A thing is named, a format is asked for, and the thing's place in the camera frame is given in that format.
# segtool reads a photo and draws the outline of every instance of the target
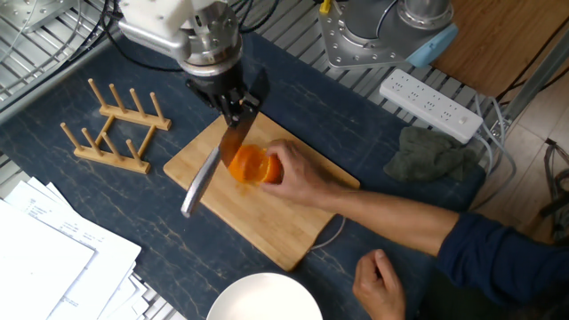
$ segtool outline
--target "blue sleeve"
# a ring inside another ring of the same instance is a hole
[[[569,279],[569,248],[538,244],[513,228],[463,213],[443,241],[437,267],[454,285],[480,288],[499,304],[526,303]]]

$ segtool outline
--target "human arm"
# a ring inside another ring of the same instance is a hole
[[[326,181],[290,141],[276,142],[268,153],[277,154],[284,177],[279,185],[261,185],[265,191],[337,212],[392,241],[433,256],[459,219],[457,213],[432,205]]]
[[[527,302],[548,285],[569,279],[569,250],[537,244],[512,228],[472,213],[458,214],[394,196],[341,187],[320,177],[290,142],[268,149],[284,168],[267,192],[337,212],[381,236],[437,256],[457,286],[483,290],[493,301]]]

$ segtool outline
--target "person's left hand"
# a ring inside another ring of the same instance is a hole
[[[383,250],[369,252],[357,263],[353,291],[372,320],[405,320],[403,286]]]

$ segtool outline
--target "white power strip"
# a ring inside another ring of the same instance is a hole
[[[461,143],[469,142],[483,122],[474,112],[399,69],[381,83],[380,95]]]

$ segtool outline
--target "person's right hand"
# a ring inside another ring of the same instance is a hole
[[[291,141],[273,141],[267,156],[276,155],[283,165],[284,176],[280,184],[263,183],[265,192],[306,206],[318,206],[338,189],[338,185],[324,180],[310,161]]]

